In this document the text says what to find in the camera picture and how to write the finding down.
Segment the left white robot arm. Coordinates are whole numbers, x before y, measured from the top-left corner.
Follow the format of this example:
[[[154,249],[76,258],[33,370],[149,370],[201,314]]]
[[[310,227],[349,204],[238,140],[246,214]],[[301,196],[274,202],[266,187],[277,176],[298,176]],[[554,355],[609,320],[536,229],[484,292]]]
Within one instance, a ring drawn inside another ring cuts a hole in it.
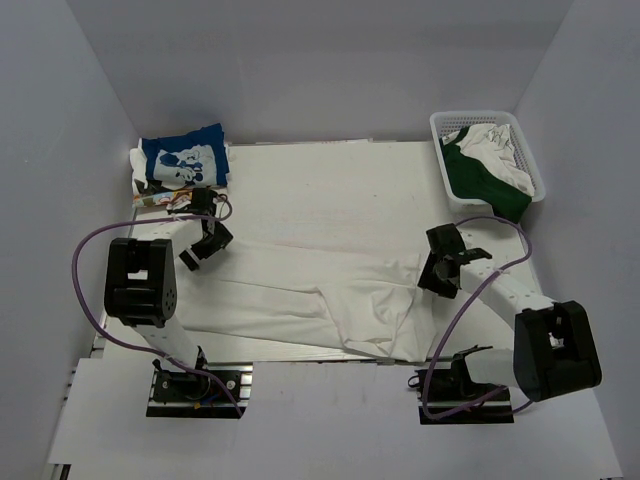
[[[232,212],[224,194],[205,188],[168,209],[152,229],[135,238],[117,238],[109,247],[104,305],[106,313],[138,333],[165,369],[180,370],[177,387],[199,399],[211,387],[202,349],[177,318],[176,264],[191,272],[233,240],[222,221]]]

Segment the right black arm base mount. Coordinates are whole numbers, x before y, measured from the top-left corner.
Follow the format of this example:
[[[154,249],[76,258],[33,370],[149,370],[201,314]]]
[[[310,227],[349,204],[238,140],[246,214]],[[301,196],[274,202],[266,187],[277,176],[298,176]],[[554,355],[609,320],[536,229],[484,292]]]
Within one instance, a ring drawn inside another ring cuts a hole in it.
[[[470,424],[510,424],[514,422],[511,396],[508,390],[500,392],[482,404],[469,407],[442,420],[429,419],[423,411],[422,393],[427,370],[416,370],[407,380],[407,386],[417,394],[418,414],[421,425],[470,425]],[[470,402],[497,388],[493,384],[469,384],[464,390],[454,379],[451,370],[436,369],[428,391],[428,409],[440,414],[458,405]]]

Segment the white Coca-Cola print t-shirt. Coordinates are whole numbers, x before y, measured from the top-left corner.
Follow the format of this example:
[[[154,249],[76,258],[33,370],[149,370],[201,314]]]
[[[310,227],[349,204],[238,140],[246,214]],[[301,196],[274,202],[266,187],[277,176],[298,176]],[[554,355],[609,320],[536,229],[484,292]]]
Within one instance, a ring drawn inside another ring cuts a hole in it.
[[[210,332],[406,362],[436,337],[421,253],[356,253],[235,240],[189,270],[177,264],[177,316]]]

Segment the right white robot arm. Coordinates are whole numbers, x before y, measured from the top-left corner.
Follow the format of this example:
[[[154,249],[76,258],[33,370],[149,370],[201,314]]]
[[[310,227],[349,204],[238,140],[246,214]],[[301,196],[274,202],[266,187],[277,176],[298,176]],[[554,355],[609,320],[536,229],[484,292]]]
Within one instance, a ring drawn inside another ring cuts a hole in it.
[[[429,254],[419,288],[453,299],[460,292],[479,300],[513,333],[506,349],[474,346],[456,353],[441,379],[463,399],[488,395],[491,388],[517,388],[541,402],[592,389],[602,369],[585,308],[528,288],[482,248],[469,247],[454,224],[426,233]]]

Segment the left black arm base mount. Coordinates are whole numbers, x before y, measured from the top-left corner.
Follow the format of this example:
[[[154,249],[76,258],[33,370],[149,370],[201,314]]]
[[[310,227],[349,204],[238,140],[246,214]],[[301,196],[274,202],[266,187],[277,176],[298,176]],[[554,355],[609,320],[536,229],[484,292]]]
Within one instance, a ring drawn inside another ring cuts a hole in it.
[[[253,378],[251,364],[209,365],[244,412]],[[213,380],[155,368],[146,408],[150,418],[239,419],[228,395]]]

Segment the blue cartoon print t-shirt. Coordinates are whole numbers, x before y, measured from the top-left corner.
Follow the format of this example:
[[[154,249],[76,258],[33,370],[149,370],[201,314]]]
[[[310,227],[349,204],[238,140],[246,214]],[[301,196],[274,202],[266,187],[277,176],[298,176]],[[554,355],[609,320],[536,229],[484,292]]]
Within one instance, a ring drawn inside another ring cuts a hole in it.
[[[145,179],[166,190],[226,187],[230,173],[220,123],[184,135],[142,138]]]

